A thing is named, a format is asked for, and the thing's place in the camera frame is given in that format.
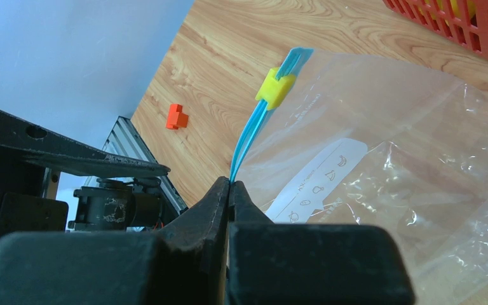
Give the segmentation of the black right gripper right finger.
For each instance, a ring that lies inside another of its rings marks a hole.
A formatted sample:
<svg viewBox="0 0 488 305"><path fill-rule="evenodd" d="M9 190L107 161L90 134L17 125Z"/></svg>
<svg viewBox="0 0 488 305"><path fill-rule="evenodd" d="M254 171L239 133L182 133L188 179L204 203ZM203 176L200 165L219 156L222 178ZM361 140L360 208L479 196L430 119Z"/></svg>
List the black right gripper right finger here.
<svg viewBox="0 0 488 305"><path fill-rule="evenodd" d="M414 304L391 235L351 224L275 224L231 184L228 304Z"/></svg>

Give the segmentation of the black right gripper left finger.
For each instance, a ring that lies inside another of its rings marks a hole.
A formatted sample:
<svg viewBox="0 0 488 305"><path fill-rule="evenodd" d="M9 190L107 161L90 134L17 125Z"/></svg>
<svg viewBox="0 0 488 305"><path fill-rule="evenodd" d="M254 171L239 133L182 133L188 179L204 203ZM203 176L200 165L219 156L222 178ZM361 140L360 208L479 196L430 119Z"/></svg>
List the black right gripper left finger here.
<svg viewBox="0 0 488 305"><path fill-rule="evenodd" d="M222 304L230 183L164 228L12 233L0 239L0 304Z"/></svg>

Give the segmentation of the clear zip top bag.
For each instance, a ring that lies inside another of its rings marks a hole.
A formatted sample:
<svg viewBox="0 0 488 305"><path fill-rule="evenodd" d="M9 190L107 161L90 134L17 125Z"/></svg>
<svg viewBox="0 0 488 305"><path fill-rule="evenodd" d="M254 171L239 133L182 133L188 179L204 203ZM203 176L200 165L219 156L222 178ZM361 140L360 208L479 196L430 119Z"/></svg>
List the clear zip top bag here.
<svg viewBox="0 0 488 305"><path fill-rule="evenodd" d="M379 226L418 304L488 304L488 96L444 72L293 48L231 161L275 223Z"/></svg>

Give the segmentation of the yellow zipper slider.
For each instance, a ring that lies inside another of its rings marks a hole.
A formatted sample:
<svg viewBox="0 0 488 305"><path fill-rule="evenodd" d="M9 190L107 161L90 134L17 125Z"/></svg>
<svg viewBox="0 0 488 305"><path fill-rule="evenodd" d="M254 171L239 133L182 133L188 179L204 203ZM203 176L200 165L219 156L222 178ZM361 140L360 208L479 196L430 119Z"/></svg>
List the yellow zipper slider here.
<svg viewBox="0 0 488 305"><path fill-rule="evenodd" d="M296 75L287 74L276 78L279 67L274 67L267 73L255 99L266 103L266 110L271 111L281 105L296 81Z"/></svg>

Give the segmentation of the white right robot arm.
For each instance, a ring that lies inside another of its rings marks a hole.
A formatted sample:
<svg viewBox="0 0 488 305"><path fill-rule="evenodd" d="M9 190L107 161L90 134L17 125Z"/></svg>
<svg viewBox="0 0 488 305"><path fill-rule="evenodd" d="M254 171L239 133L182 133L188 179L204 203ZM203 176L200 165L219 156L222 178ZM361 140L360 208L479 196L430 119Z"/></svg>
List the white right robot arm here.
<svg viewBox="0 0 488 305"><path fill-rule="evenodd" d="M155 161L0 110L0 304L414 304L375 226L275 224L219 177L185 210Z"/></svg>

